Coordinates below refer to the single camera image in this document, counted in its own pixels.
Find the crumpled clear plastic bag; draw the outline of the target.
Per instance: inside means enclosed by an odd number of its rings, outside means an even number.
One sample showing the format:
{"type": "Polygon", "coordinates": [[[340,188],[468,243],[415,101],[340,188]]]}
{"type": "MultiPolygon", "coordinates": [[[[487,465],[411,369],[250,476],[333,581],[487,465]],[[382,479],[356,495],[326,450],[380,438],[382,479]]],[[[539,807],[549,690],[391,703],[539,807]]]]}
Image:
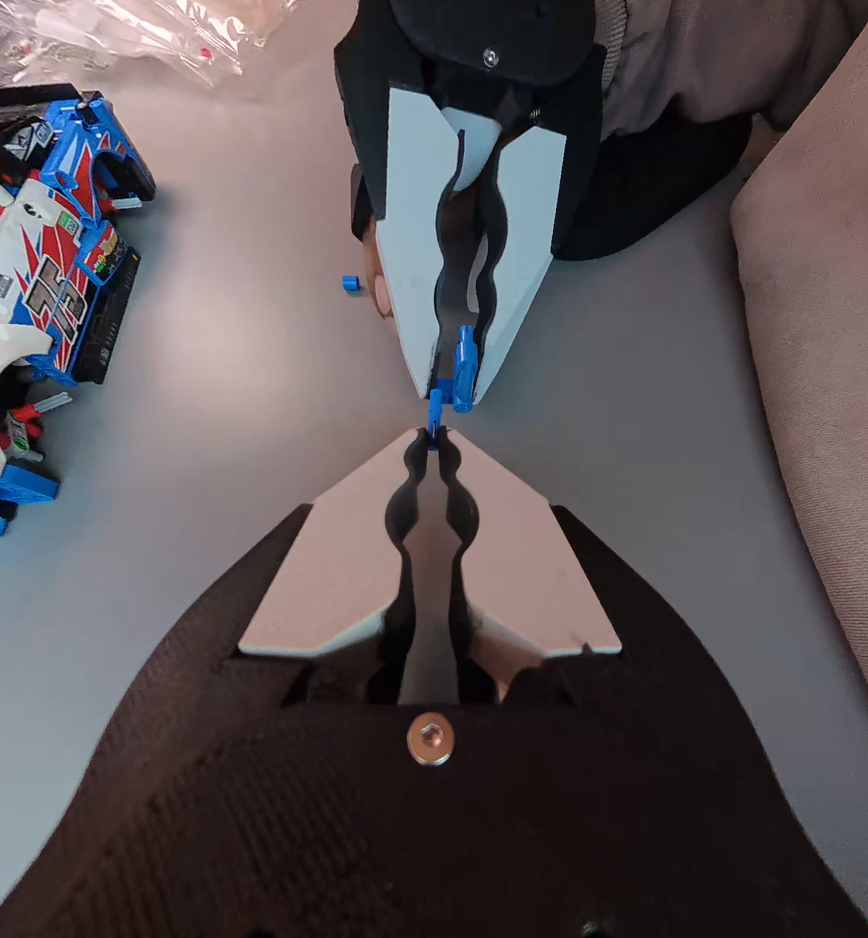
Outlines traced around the crumpled clear plastic bag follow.
{"type": "Polygon", "coordinates": [[[240,76],[299,2],[0,1],[0,85],[152,59],[213,88],[240,76]]]}

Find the person's beige sweatshirt torso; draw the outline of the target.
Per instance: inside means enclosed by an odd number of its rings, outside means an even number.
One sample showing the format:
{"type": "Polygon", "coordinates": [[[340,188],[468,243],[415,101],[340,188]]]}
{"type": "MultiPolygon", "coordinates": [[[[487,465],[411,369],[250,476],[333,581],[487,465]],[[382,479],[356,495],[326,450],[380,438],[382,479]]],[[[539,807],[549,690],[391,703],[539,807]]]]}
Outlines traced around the person's beige sweatshirt torso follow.
{"type": "Polygon", "coordinates": [[[780,472],[868,684],[868,24],[732,224],[780,472]]]}

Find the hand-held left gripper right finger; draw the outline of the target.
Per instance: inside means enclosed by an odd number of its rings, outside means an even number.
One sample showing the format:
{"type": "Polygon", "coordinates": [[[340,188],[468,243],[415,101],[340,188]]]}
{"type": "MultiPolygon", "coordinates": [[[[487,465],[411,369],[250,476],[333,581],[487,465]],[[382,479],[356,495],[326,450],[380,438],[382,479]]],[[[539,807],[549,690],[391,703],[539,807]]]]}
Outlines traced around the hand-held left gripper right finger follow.
{"type": "Polygon", "coordinates": [[[549,661],[617,655],[621,639],[551,504],[453,428],[438,439],[459,539],[448,625],[463,698],[502,698],[549,661]]]}

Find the blue angled brick beam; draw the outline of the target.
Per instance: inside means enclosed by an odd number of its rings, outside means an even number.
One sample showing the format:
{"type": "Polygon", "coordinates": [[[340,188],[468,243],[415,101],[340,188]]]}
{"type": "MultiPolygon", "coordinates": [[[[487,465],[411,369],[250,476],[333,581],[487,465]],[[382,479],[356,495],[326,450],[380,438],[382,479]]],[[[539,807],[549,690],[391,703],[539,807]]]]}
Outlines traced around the blue angled brick beam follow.
{"type": "Polygon", "coordinates": [[[453,377],[445,379],[434,375],[429,392],[439,387],[443,407],[450,406],[455,412],[466,414],[474,407],[475,383],[479,365],[478,348],[475,342],[475,330],[472,326],[462,326],[458,335],[453,359],[453,377]]]}

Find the brick race car model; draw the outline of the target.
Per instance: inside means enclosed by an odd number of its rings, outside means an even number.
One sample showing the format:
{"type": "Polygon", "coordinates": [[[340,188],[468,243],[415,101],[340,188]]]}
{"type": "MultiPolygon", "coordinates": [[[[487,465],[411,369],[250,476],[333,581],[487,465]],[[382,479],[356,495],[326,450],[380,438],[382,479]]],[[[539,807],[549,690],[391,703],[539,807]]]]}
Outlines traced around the brick race car model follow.
{"type": "Polygon", "coordinates": [[[117,217],[155,195],[102,92],[0,86],[0,537],[59,492],[41,421],[106,380],[141,263],[117,217]]]}

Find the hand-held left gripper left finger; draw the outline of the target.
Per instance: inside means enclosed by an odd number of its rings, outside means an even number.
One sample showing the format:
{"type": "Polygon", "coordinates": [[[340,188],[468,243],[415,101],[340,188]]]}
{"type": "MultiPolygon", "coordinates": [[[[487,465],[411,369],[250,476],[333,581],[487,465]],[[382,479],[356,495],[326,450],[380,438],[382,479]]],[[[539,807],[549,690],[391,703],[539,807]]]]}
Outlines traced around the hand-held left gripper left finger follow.
{"type": "Polygon", "coordinates": [[[309,506],[238,650],[325,667],[395,704],[416,628],[412,557],[428,431],[410,429],[309,506]]]}

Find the person's right forearm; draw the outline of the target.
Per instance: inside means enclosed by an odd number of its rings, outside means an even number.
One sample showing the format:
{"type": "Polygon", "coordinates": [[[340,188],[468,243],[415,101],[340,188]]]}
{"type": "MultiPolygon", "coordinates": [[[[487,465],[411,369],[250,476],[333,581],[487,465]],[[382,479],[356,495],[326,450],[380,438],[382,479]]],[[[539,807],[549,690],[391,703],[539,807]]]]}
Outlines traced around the person's right forearm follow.
{"type": "Polygon", "coordinates": [[[601,139],[673,105],[706,124],[760,113],[786,129],[868,23],[868,1],[596,1],[606,48],[601,139]]]}

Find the person's right hand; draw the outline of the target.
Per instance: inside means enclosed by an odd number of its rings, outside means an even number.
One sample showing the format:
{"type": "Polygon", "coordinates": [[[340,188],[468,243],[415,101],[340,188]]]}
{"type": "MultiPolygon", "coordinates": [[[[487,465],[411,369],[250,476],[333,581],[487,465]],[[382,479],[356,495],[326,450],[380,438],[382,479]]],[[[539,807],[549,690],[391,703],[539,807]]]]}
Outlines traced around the person's right hand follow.
{"type": "Polygon", "coordinates": [[[385,279],[377,238],[377,219],[370,216],[362,237],[369,295],[383,320],[393,321],[393,303],[385,279]]]}

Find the grey desk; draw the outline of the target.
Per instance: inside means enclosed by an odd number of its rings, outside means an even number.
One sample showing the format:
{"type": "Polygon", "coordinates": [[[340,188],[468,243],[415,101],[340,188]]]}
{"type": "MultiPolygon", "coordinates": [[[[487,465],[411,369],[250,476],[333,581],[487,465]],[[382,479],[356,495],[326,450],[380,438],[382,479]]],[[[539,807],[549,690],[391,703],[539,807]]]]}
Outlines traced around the grey desk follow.
{"type": "MultiPolygon", "coordinates": [[[[0,539],[0,903],[170,627],[423,423],[396,335],[341,286],[363,264],[333,63],[355,11],[304,2],[214,91],[144,60],[84,75],[158,194],[120,220],[143,260],[107,380],[45,423],[60,495],[0,539]]],[[[552,264],[455,426],[672,604],[868,918],[868,686],[785,493],[729,224],[766,147],[628,251],[552,264]]]]}

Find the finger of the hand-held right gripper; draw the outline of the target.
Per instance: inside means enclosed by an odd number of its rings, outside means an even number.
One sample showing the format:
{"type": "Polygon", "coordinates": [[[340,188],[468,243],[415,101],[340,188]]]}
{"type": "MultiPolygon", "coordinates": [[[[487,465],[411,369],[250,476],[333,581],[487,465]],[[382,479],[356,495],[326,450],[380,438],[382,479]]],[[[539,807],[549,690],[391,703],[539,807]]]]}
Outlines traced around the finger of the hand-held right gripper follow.
{"type": "Polygon", "coordinates": [[[390,90],[385,208],[376,240],[403,357],[422,398],[440,346],[440,213],[475,182],[499,135],[493,118],[441,109],[423,92],[390,90]]]}
{"type": "Polygon", "coordinates": [[[484,170],[480,196],[484,263],[475,286],[478,405],[497,376],[552,261],[566,137],[532,127],[500,148],[484,170]]]}

